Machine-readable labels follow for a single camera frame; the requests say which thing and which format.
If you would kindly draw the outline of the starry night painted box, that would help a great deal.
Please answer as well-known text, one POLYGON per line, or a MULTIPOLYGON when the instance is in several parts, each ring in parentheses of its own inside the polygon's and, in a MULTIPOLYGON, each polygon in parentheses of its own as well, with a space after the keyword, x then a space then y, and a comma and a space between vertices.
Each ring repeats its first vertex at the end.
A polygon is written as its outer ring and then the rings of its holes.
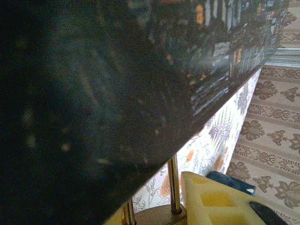
POLYGON ((102 225, 274 54, 289 0, 0 0, 0 225, 102 225))

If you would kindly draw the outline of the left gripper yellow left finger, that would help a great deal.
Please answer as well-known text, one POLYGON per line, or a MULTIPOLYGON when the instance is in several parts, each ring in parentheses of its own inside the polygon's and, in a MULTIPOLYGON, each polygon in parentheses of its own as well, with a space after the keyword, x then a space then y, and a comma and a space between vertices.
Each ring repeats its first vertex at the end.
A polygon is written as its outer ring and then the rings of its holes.
POLYGON ((116 211, 103 225, 122 225, 123 211, 116 211))

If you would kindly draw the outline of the aluminium frame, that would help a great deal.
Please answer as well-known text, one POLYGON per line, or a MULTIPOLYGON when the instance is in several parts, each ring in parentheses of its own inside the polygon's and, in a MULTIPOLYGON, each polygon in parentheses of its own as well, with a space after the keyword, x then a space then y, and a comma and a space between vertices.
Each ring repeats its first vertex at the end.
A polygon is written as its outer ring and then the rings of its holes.
POLYGON ((300 68, 300 48, 278 48, 265 65, 300 68))

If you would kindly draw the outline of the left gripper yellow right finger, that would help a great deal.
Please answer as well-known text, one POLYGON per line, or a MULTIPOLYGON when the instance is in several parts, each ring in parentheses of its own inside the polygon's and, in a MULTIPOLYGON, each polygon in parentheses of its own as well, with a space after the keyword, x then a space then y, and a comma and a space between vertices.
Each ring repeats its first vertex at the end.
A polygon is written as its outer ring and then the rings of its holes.
POLYGON ((288 225, 259 198, 193 172, 182 172, 187 225, 288 225))

